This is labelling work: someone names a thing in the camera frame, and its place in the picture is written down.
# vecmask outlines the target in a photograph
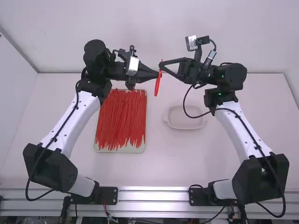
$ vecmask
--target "wire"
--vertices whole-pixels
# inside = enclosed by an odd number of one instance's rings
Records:
[[[127,222],[127,224],[129,224],[130,222],[132,222],[132,221],[133,221],[133,219],[134,219],[134,218],[131,218],[131,219],[130,219],[130,221],[128,221],[128,222]]]
[[[77,203],[75,204],[76,219],[78,219]]]
[[[185,108],[185,101],[186,101],[186,97],[187,97],[187,95],[188,95],[188,92],[190,91],[191,88],[192,88],[192,85],[191,85],[190,88],[187,90],[187,92],[186,92],[186,94],[185,94],[185,96],[184,96],[184,99],[183,99],[183,110],[184,110],[184,113],[186,114],[186,116],[189,117],[189,118],[195,119],[195,118],[200,118],[200,117],[202,117],[202,116],[205,116],[205,115],[209,114],[211,111],[208,111],[208,112],[206,112],[206,113],[203,113],[203,114],[198,115],[198,116],[195,116],[195,117],[192,117],[192,116],[190,116],[190,115],[187,113],[186,108]]]
[[[212,42],[212,44],[214,45],[214,50],[213,51],[216,51],[217,50],[216,43],[212,39],[210,39],[210,42]]]
[[[191,187],[199,187],[199,188],[202,188],[202,189],[203,189],[203,187],[202,187],[201,185],[199,185],[199,184],[192,184],[192,185],[189,187],[189,190],[188,190],[188,191],[190,191]],[[204,223],[211,222],[213,219],[215,219],[217,216],[220,215],[220,213],[223,211],[224,208],[225,208],[225,206],[223,206],[222,209],[221,209],[221,210],[220,210],[214,217],[210,218],[210,219],[207,220],[207,221],[204,221],[203,223],[198,223],[198,224],[204,224]]]
[[[133,221],[144,222],[144,223],[151,223],[151,224],[161,224],[161,223],[152,222],[152,221],[143,220],[143,219],[133,219]]]
[[[222,209],[220,209],[220,211],[219,211],[214,217],[212,217],[212,218],[210,218],[209,220],[206,220],[206,221],[204,221],[204,222],[202,222],[202,223],[198,223],[198,224],[205,224],[205,223],[209,223],[209,222],[211,222],[213,219],[217,218],[217,216],[219,216],[220,213],[222,213],[222,211],[224,210],[224,208],[225,208],[225,206],[223,206]]]
[[[275,171],[274,171],[272,165],[271,165],[270,162],[268,161],[266,155],[263,153],[263,151],[262,151],[260,145],[257,143],[256,139],[253,137],[252,133],[250,132],[250,130],[248,129],[248,127],[246,126],[246,124],[244,123],[244,121],[242,120],[242,118],[241,118],[235,111],[233,111],[233,110],[231,110],[231,109],[228,109],[228,108],[217,108],[217,109],[215,109],[215,110],[216,110],[216,111],[218,111],[218,110],[227,110],[227,111],[232,112],[232,113],[235,115],[235,117],[238,118],[238,119],[241,121],[241,123],[243,124],[244,128],[245,128],[246,131],[248,132],[249,136],[252,138],[252,140],[253,140],[254,144],[256,145],[258,151],[261,153],[261,155],[262,155],[263,158],[265,159],[265,161],[266,161],[266,163],[267,163],[267,165],[268,165],[270,171],[272,172],[272,175],[273,175],[274,178],[275,178],[275,181],[276,181],[276,183],[277,183],[277,185],[278,185],[278,189],[279,189],[279,191],[280,191],[280,193],[281,193],[282,203],[283,203],[283,209],[282,209],[282,212],[281,212],[280,215],[275,215],[275,214],[273,214],[271,211],[269,211],[265,206],[263,206],[262,204],[260,204],[259,202],[257,202],[257,204],[258,204],[259,206],[261,206],[263,209],[265,209],[270,215],[274,216],[275,218],[281,218],[281,217],[283,217],[283,216],[285,215],[285,210],[286,210],[285,194],[284,194],[284,192],[282,191],[282,187],[281,187],[280,181],[279,181],[279,179],[278,179],[278,177],[277,177],[277,175],[276,175],[276,173],[275,173]]]
[[[59,130],[56,132],[56,134],[54,135],[54,137],[50,140],[50,142],[46,145],[46,147],[42,150],[42,152],[40,153],[40,155],[38,156],[36,162],[34,163],[31,172],[29,174],[28,180],[27,180],[27,184],[26,184],[26,188],[25,188],[25,196],[26,199],[30,202],[36,201],[38,199],[41,199],[42,197],[46,196],[47,194],[51,193],[54,191],[54,189],[47,191],[46,193],[44,193],[43,195],[36,197],[36,198],[30,198],[28,196],[28,189],[29,189],[29,184],[30,184],[30,179],[32,179],[33,177],[33,173],[35,172],[35,169],[37,167],[37,164],[39,163],[40,159],[42,158],[42,156],[44,155],[44,153],[46,152],[46,149],[55,141],[55,139],[57,138],[57,136],[59,135],[59,133],[61,132],[61,130],[63,129],[63,127],[65,126],[65,124],[67,123],[67,121],[70,119],[71,115],[75,112],[75,110],[78,107],[78,103],[79,103],[79,92],[77,90],[78,84],[79,84],[80,80],[76,82],[76,104],[73,108],[73,110],[71,111],[71,113],[69,114],[69,116],[65,119],[64,123],[61,125],[61,127],[59,128]]]

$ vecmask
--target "red straw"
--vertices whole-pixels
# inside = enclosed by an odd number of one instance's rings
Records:
[[[147,96],[145,90],[112,90],[100,109],[95,143],[99,149],[118,150],[145,144]]]

